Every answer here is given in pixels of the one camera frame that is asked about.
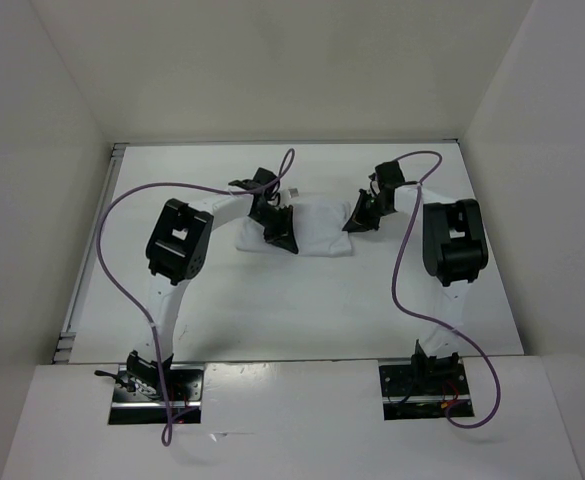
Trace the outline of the white skirt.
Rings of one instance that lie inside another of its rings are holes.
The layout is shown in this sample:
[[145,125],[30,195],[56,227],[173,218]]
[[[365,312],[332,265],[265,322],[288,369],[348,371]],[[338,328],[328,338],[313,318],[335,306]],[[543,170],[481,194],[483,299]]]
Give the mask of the white skirt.
[[[298,246],[297,256],[339,258],[353,255],[349,234],[343,227],[350,216],[347,201],[327,197],[308,197],[291,202],[293,231]],[[238,251],[292,256],[292,253],[264,240],[264,228],[254,220],[240,220],[234,246]]]

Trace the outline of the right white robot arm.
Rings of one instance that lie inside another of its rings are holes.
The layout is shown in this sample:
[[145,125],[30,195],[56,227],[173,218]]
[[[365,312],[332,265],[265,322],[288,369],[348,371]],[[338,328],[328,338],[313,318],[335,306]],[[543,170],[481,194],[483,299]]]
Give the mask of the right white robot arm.
[[408,181],[398,158],[375,167],[370,175],[370,187],[359,191],[359,198],[343,230],[361,233],[379,229],[380,220],[399,211],[398,195],[413,192],[415,203],[408,226],[396,257],[391,295],[395,306],[404,314],[430,322],[457,336],[472,346],[482,358],[487,355],[470,337],[454,325],[438,318],[412,311],[398,298],[401,261],[418,217],[422,218],[422,258],[426,272],[436,278],[452,303],[461,304],[467,288],[477,280],[488,263],[489,253],[479,203],[474,199],[442,203],[438,199],[427,203],[431,196],[423,188],[424,181]]

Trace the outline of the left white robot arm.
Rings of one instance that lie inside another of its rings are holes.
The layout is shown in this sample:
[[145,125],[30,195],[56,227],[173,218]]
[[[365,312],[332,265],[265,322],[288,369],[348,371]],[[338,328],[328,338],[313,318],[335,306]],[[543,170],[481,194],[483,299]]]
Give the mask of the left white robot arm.
[[146,246],[152,283],[145,311],[151,317],[151,333],[128,355],[126,373],[128,389],[148,399],[161,399],[170,390],[176,320],[187,287],[204,266],[214,230],[246,217],[259,225],[267,245],[299,252],[294,210],[280,204],[280,182],[273,172],[258,168],[251,179],[230,185],[240,192],[192,204],[168,200]]

